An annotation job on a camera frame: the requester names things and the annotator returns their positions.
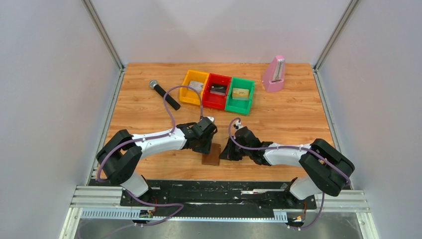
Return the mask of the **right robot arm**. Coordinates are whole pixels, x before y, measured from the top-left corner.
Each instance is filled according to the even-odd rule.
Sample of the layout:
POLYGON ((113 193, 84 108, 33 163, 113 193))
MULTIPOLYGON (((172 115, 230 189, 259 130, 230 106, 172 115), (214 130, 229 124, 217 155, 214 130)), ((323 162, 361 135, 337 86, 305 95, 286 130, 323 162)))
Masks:
POLYGON ((284 194, 284 201, 291 208, 318 193, 336 197, 350 184, 354 164, 324 139, 317 138, 310 144, 282 145, 261 141, 245 126, 235 129, 219 155, 220 159, 239 161, 247 156, 258 165, 289 165, 304 169, 306 176, 293 179, 284 194))

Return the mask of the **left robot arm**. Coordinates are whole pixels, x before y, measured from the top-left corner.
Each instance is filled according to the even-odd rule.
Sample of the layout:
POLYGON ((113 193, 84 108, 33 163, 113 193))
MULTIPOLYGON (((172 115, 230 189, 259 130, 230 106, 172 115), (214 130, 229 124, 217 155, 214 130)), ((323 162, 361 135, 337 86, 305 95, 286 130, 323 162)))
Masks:
POLYGON ((150 134, 130 134, 122 129, 97 153, 98 172, 104 172, 110 184, 129 190, 139 205, 146 206, 152 201, 152 192, 145 178, 135 172, 138 162, 171 150, 190 149, 209 154, 215 133, 217 126, 213 117, 202 117, 199 122, 178 124, 174 129, 150 134))

